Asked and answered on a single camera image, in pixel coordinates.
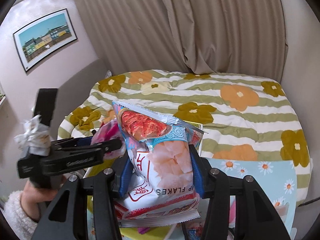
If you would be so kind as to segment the person left hand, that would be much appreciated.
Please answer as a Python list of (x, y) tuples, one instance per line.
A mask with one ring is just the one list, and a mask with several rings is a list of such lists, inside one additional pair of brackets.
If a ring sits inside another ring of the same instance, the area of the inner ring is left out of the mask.
[(21, 193), (21, 207), (29, 218), (38, 222), (40, 220), (39, 203), (52, 201), (56, 194), (57, 190), (36, 188), (28, 180)]

